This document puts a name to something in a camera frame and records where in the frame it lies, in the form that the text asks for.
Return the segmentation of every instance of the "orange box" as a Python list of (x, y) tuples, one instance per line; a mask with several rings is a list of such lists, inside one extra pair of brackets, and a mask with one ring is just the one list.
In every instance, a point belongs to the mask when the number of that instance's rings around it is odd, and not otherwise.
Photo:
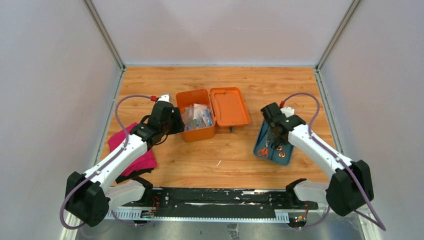
[(183, 91), (177, 93), (175, 98), (181, 114), (193, 104), (207, 105), (212, 109), (213, 125), (182, 132), (182, 138), (186, 142), (213, 138), (215, 123), (219, 127), (237, 127), (251, 122), (242, 92), (237, 87), (212, 88), (210, 93), (204, 88)]

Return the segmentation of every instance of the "robotic arm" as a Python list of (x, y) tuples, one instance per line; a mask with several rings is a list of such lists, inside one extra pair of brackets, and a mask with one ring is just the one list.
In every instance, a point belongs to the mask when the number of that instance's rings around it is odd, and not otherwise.
[[(184, 123), (180, 110), (171, 104), (169, 94), (160, 96), (153, 106), (151, 115), (131, 129), (126, 146), (124, 140), (99, 164), (83, 174), (74, 172), (68, 177), (66, 195), (87, 176), (97, 173), (71, 196), (65, 209), (90, 227), (94, 227), (105, 218), (109, 210), (131, 201), (143, 201), (143, 199), (149, 201), (145, 190), (152, 188), (152, 185), (142, 178), (135, 178), (119, 186), (110, 186), (133, 161), (158, 144), (163, 136), (183, 131)], [(103, 168), (111, 158), (115, 159)]]
[[(343, 160), (352, 170), (368, 199), (371, 201), (374, 198), (370, 168), (363, 160), (354, 162), (349, 157), (337, 152), (314, 132), (311, 131), (311, 134), (309, 134), (309, 126), (303, 119), (294, 115), (293, 112), (280, 109), (275, 102), (262, 108), (261, 112), (274, 138), (274, 144), (271, 147), (279, 144), (292, 144), (298, 147), (330, 179), (329, 184), (311, 182), (304, 178), (290, 183), (286, 187), (286, 191), (290, 195), (290, 204), (293, 207), (298, 207), (305, 201), (328, 203), (336, 214), (346, 216), (364, 205), (366, 202), (360, 190), (353, 183), (352, 177), (340, 163), (340, 160)], [(319, 143), (336, 153), (337, 158)]]

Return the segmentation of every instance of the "orange-handled scissors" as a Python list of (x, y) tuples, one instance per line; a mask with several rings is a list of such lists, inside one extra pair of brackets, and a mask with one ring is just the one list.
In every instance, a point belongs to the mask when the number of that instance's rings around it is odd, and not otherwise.
[(259, 157), (268, 159), (268, 147), (264, 147), (261, 150), (257, 151), (257, 155)]

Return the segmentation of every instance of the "orange lid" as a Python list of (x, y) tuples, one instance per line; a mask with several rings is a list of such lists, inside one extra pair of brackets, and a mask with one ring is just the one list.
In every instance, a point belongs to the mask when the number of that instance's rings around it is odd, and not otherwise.
[(210, 89), (210, 98), (212, 99), (216, 123), (220, 127), (243, 126), (251, 122), (239, 88), (212, 88)]

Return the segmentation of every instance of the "gray floor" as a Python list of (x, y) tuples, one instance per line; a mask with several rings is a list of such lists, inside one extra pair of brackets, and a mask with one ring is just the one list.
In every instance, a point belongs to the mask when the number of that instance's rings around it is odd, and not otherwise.
[[(310, 212), (308, 224), (321, 219), (321, 215)], [(227, 223), (227, 222), (186, 222), (161, 221), (153, 222), (144, 227), (131, 227), (117, 223), (114, 220), (104, 220), (94, 228), (84, 227), (86, 235), (98, 235), (95, 238), (85, 238), (79, 232), (77, 240), (364, 240), (359, 218), (356, 214), (341, 217), (331, 213), (320, 225), (301, 231), (296, 231), (286, 224), (279, 223)]]

